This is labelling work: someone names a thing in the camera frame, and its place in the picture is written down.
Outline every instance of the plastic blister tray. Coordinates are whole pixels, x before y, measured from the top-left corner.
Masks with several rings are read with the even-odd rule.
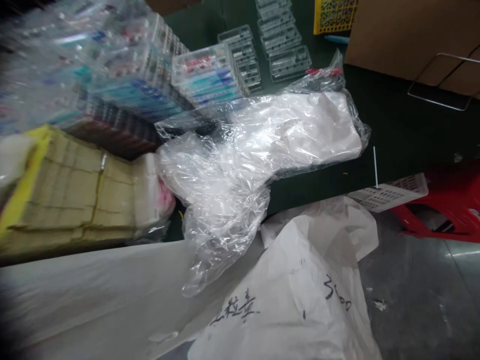
[[[238,70],[240,71],[240,74],[244,79],[260,74],[259,65],[256,61],[250,61],[245,64],[239,65]]]
[[[280,3],[284,5],[288,0],[255,0],[255,5],[257,8],[268,6],[272,3]]]
[[[217,69],[231,68],[231,55],[229,45],[220,43],[175,56],[172,62],[171,83],[173,86],[179,86],[188,78],[198,77]]]
[[[294,25],[284,28],[271,36],[261,38],[261,44],[267,58],[273,52],[293,48],[300,45],[301,42],[302,36]]]
[[[267,20],[278,15],[279,13],[289,11],[291,7],[292,2],[290,0],[278,0],[268,3],[265,6],[259,6],[257,3],[256,10],[260,19]]]
[[[312,67],[312,59],[305,45],[270,54],[271,79],[282,81],[301,74]]]
[[[267,36],[269,32],[275,31],[289,24],[294,24],[295,18],[292,13],[288,10],[281,11],[274,16],[263,20],[258,20],[258,30],[260,31],[260,36]]]
[[[250,61],[238,66],[238,70],[245,81],[245,85],[251,90],[260,86],[262,76],[260,74],[259,64],[256,61]]]
[[[232,30],[228,30],[218,34],[217,39],[219,43],[238,43],[245,40],[253,41],[252,30],[249,25],[242,25]]]
[[[228,42],[174,57],[172,84],[195,107],[250,95]]]
[[[231,53],[237,65],[257,59],[254,44],[251,41],[244,42],[238,46],[232,46]]]

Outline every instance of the cardboard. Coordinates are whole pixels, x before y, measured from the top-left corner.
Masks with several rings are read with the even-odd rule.
[[[478,0],[362,0],[345,62],[413,81],[438,53],[478,59],[479,19]],[[439,57],[418,81],[438,86],[447,78],[442,89],[474,95],[479,75],[479,64]]]

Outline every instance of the plastic wrap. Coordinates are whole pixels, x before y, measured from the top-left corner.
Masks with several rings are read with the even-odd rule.
[[[265,217],[268,183],[355,159],[370,129],[345,90],[342,56],[281,93],[226,102],[156,124],[160,174],[187,210],[196,257],[186,296],[198,294],[248,249]],[[192,130],[209,130],[200,136]]]
[[[137,231],[129,243],[157,243],[167,236],[169,217],[175,208],[175,197],[156,170],[154,153],[133,161],[133,193]]]

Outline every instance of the table surface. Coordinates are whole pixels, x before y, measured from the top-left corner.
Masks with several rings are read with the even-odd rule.
[[[346,45],[313,35],[314,0],[292,3],[296,26],[308,46],[314,69],[327,67],[337,48],[345,54]],[[271,80],[260,45],[255,0],[204,0],[165,20],[190,50],[214,45],[217,34],[248,24],[262,77],[262,89],[253,95],[273,94],[293,81]],[[453,164],[455,158],[468,161],[480,155],[480,101],[472,101],[466,111],[452,110],[408,96],[410,81],[347,64],[344,73],[360,119],[372,129],[367,149],[355,160],[272,183],[269,215],[374,186],[373,146],[379,184],[443,168]],[[171,221],[166,241],[182,239],[177,211]]]

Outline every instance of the clear plastic tray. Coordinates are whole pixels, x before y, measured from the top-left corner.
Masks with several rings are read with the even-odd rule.
[[[278,31],[279,29],[294,24],[295,18],[290,11],[282,11],[278,14],[268,18],[267,20],[258,20],[258,30],[260,36],[269,36],[272,31]]]
[[[305,74],[305,71],[312,67],[309,49],[305,45],[273,52],[268,62],[271,79],[274,82]]]
[[[275,2],[268,3],[265,6],[259,6],[257,4],[256,10],[258,12],[258,17],[262,20],[267,20],[279,13],[284,11],[289,11],[292,7],[292,2],[290,0],[278,0]]]
[[[257,8],[265,7],[272,3],[285,4],[286,2],[287,2],[286,0],[255,0],[255,4]]]
[[[261,44],[267,58],[273,52],[294,48],[300,45],[301,42],[302,36],[294,25],[284,28],[271,36],[261,37]]]
[[[253,40],[252,30],[249,25],[242,25],[232,30],[218,34],[219,43],[237,43],[244,40]]]
[[[231,46],[231,54],[235,62],[239,64],[250,62],[257,58],[254,44],[251,41],[246,41],[241,44]]]
[[[171,83],[179,86],[184,80],[233,66],[227,43],[219,43],[173,57]]]
[[[262,86],[262,77],[260,74],[248,77],[245,79],[245,84],[251,91],[257,90]]]
[[[244,79],[260,74],[259,64],[256,61],[250,61],[239,65],[238,71],[240,71],[240,74]]]

